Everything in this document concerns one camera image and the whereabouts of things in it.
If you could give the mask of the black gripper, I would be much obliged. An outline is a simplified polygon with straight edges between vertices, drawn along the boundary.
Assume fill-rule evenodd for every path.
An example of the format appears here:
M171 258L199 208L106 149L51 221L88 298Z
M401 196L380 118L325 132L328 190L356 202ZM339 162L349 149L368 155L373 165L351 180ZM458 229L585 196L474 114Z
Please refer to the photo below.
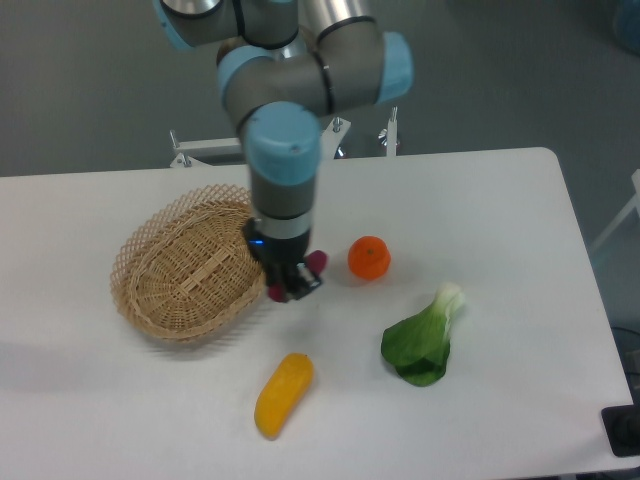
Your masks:
M257 221L250 218L242 227L242 234L251 256L262 267L267 279L267 294L276 303L300 300L323 283L323 262L299 262L309 248L311 231L301 235L279 239L261 233ZM285 268L285 284L279 266L295 264Z

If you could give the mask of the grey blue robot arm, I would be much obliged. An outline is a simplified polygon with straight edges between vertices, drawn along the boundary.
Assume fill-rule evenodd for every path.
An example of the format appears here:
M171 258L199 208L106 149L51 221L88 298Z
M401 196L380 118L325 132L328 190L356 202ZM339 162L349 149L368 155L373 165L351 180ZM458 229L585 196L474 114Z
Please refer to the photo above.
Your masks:
M249 168L243 235L270 298L301 299L326 264L309 248L324 116L405 95L414 81L403 35L381 30L364 1L158 1L180 49L230 41L219 97Z

